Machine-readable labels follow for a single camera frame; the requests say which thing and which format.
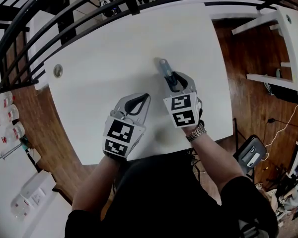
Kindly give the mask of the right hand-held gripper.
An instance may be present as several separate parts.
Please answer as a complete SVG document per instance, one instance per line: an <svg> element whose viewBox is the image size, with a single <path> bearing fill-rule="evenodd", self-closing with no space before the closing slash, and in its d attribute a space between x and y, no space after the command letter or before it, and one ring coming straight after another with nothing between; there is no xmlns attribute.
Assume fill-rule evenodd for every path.
<svg viewBox="0 0 298 238"><path fill-rule="evenodd" d="M198 99L194 80L181 72L175 71L175 80L165 79L171 92L185 94L164 98L164 104L175 128L197 125L200 119L202 102Z"/></svg>

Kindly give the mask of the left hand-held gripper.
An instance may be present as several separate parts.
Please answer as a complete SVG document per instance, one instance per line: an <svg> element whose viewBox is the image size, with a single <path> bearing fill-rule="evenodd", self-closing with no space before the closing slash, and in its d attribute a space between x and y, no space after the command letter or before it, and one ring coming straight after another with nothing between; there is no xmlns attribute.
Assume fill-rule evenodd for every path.
<svg viewBox="0 0 298 238"><path fill-rule="evenodd" d="M103 152L126 159L146 131L145 123L151 97L136 93L123 97L110 112L103 132Z"/></svg>

